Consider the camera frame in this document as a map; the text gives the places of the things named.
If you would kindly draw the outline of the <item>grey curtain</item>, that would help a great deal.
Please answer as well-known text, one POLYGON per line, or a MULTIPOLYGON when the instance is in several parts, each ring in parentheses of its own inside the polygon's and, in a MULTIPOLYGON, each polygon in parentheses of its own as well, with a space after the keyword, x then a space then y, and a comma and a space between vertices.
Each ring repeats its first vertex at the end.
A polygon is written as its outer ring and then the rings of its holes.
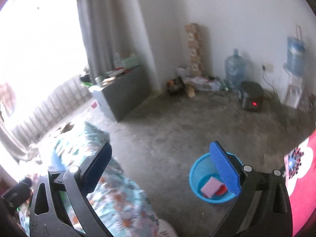
POLYGON ((135 53, 161 93, 154 54, 139 0, 77 0, 79 22, 93 79, 114 69, 118 55, 135 53))

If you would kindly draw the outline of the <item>black bag on floor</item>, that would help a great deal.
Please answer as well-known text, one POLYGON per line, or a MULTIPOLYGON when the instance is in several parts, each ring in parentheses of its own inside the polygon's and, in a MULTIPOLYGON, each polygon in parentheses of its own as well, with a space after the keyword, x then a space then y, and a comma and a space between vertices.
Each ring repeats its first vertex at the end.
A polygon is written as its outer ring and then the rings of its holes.
POLYGON ((185 91, 185 84, 180 76, 171 79, 166 83, 166 90, 170 96, 182 94, 185 91))

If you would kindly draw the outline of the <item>balcony railing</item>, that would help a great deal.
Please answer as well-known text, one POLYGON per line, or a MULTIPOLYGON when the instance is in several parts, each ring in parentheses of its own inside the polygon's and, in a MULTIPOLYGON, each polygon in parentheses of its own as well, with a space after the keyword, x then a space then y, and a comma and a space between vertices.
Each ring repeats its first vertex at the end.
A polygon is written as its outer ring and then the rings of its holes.
POLYGON ((78 76, 58 86, 31 112, 13 124, 12 134, 24 146, 37 143, 57 123, 91 98, 88 87, 78 76))

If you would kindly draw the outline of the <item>black rice cooker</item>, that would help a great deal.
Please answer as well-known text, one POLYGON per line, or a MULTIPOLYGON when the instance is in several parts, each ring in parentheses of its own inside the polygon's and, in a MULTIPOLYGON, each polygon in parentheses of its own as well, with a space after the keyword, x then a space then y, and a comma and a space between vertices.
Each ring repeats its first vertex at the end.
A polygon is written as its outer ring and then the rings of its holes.
POLYGON ((243 81, 239 88, 238 99, 243 110, 259 112, 262 110, 264 90, 256 82, 243 81))

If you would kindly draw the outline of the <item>blue plastic trash basket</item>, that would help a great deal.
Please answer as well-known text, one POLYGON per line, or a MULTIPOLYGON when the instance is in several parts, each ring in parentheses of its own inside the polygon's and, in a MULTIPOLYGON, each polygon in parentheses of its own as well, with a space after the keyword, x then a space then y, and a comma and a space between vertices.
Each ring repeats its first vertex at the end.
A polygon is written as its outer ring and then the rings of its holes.
POLYGON ((209 152, 201 156, 191 167, 189 173, 190 187, 194 194, 205 202, 213 204, 225 203, 238 197, 242 192, 242 189, 240 188, 239 193, 227 190, 221 195, 214 194, 212 197, 207 197, 205 194, 202 193, 202 187, 210 180, 211 177, 223 183, 221 175, 219 174, 213 162, 213 159, 211 158, 211 154, 212 153, 209 152))

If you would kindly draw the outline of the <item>pink floral blanket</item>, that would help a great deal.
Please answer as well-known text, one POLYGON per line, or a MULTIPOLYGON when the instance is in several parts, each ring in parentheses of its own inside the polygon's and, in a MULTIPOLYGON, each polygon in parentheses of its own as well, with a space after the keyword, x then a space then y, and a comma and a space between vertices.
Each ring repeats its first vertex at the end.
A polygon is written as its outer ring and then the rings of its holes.
POLYGON ((315 132, 285 155, 284 165, 296 235, 315 211, 315 132))

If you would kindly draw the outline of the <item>blue jug on dispenser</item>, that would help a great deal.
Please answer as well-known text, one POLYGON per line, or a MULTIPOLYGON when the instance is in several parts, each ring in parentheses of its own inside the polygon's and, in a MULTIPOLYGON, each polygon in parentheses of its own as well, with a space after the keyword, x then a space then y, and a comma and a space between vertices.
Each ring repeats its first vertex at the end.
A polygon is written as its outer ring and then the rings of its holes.
POLYGON ((306 45, 303 41, 302 28, 296 25, 296 36, 287 38, 287 61, 284 68, 296 77, 303 77, 305 71, 306 45))

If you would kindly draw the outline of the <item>pink sponge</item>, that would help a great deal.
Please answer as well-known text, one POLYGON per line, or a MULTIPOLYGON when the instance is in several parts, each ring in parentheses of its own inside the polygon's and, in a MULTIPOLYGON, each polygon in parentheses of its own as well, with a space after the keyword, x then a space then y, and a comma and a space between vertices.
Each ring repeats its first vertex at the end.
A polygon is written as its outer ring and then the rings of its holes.
POLYGON ((221 188, 222 185, 223 183, 217 178, 211 177, 209 181, 203 185, 200 191, 204 197, 211 198, 221 188))

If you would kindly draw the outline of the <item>pink item on balcony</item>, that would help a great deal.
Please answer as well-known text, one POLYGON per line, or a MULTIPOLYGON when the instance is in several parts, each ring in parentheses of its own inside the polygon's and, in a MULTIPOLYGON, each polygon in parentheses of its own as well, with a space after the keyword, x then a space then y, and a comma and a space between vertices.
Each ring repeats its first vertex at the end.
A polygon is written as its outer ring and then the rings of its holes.
POLYGON ((91 105, 90 105, 90 107, 92 108, 92 109, 95 109, 95 108, 97 108, 99 105, 98 105, 98 102, 97 101, 94 101, 91 105))

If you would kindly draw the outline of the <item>white water dispenser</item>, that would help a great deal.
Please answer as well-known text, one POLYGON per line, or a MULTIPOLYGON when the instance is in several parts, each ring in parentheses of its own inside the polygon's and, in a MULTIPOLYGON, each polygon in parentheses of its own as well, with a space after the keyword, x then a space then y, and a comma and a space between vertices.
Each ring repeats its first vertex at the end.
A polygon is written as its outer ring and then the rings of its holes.
POLYGON ((304 90, 304 82, 301 77, 289 74, 287 92, 284 99, 284 104, 293 109, 297 109, 302 98, 304 90))

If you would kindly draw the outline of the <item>grey storage cabinet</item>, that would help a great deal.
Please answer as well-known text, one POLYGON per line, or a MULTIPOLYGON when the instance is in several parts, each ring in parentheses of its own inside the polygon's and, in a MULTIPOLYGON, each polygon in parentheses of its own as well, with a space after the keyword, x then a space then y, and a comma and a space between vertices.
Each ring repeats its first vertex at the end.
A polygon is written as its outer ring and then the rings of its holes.
POLYGON ((94 85, 88 90, 102 113, 119 122, 149 97, 151 86, 145 70, 142 66, 136 66, 107 86, 94 85))

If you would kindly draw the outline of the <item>red wrapper in basket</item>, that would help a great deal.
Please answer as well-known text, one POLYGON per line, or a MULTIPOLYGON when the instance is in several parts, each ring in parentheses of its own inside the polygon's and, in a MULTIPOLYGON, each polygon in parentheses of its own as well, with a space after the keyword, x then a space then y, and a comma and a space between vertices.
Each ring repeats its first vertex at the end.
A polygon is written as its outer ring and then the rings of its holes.
POLYGON ((217 192, 215 193, 216 196, 222 196, 228 191, 226 185, 222 185, 217 192))

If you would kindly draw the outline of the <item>floral blue bedspread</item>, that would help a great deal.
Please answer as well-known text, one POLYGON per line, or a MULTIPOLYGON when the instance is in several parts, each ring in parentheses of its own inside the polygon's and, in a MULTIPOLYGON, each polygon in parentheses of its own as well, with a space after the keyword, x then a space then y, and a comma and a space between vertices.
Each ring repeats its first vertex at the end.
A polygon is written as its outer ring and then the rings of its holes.
MULTIPOLYGON (((109 141, 108 132, 87 121, 78 123, 69 132, 50 139, 45 155, 21 161, 19 166, 36 186, 41 171, 63 172, 72 165, 79 166, 109 141)), ((159 232, 159 219, 147 194, 125 176, 115 158, 110 159, 87 199, 113 236, 157 236, 159 232)))

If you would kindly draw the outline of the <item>empty blue water jug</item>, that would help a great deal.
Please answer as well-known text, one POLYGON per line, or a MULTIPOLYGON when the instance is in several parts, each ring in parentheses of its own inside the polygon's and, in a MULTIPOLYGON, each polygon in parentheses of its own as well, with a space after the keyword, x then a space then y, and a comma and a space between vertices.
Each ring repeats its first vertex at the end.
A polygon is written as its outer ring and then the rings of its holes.
POLYGON ((234 49, 233 54, 225 60, 226 81, 233 90, 239 90, 241 83, 246 79, 246 60, 234 49))

